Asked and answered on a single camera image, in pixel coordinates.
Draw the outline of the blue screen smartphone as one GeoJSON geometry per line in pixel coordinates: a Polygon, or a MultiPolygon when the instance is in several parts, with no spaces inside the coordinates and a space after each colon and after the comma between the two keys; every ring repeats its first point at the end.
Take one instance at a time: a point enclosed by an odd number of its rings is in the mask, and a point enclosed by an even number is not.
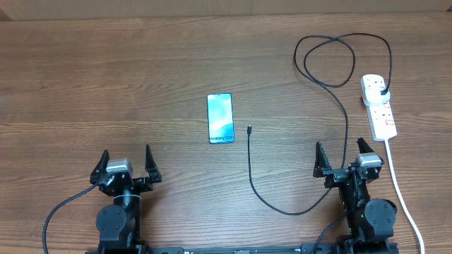
{"type": "Polygon", "coordinates": [[[207,96],[208,139],[210,144],[233,143],[234,119],[230,93],[207,96]]]}

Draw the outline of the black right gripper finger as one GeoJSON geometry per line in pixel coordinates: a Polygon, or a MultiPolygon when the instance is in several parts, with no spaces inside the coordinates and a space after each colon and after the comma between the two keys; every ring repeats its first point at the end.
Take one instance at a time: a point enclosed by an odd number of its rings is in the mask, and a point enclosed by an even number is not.
{"type": "Polygon", "coordinates": [[[313,177],[320,178],[328,175],[332,167],[328,161],[328,157],[320,142],[316,143],[316,158],[314,163],[313,177]]]}
{"type": "Polygon", "coordinates": [[[358,148],[359,148],[359,153],[360,154],[366,154],[366,153],[374,152],[374,150],[370,148],[370,146],[368,145],[368,143],[365,141],[364,138],[358,138],[357,139],[357,144],[358,144],[358,148]]]}

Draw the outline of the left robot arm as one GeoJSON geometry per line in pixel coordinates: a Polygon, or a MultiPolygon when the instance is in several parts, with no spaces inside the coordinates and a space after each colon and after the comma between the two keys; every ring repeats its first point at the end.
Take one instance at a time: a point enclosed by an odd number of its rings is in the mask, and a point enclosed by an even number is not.
{"type": "Polygon", "coordinates": [[[134,178],[129,159],[110,159],[105,150],[90,175],[90,182],[101,192],[113,198],[96,218],[100,232],[98,253],[151,253],[141,238],[141,194],[153,190],[153,184],[162,181],[162,175],[153,159],[150,147],[145,147],[147,176],[134,178]]]}

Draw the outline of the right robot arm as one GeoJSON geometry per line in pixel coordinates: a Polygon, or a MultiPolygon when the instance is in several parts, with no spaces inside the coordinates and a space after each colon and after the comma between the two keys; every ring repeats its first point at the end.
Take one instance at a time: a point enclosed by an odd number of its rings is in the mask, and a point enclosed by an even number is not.
{"type": "Polygon", "coordinates": [[[373,151],[363,138],[357,140],[359,154],[347,168],[333,169],[321,143],[316,144],[313,176],[325,179],[327,189],[337,188],[345,214],[335,220],[318,237],[313,252],[327,253],[397,253],[393,236],[397,207],[387,199],[372,199],[367,184],[378,179],[384,165],[383,159],[373,151]],[[340,236],[329,248],[320,241],[335,225],[346,219],[349,234],[340,236]]]}

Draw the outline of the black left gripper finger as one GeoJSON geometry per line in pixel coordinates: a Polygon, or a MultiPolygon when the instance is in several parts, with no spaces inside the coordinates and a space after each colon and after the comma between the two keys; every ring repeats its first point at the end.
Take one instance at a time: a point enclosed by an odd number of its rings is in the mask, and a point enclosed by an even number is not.
{"type": "Polygon", "coordinates": [[[102,175],[106,172],[107,163],[109,161],[109,153],[108,150],[104,150],[100,161],[97,163],[96,167],[93,169],[90,174],[90,183],[95,184],[98,183],[102,177],[102,175]]]}
{"type": "Polygon", "coordinates": [[[149,145],[145,146],[145,170],[148,172],[149,178],[153,183],[162,181],[162,175],[153,159],[149,145]]]}

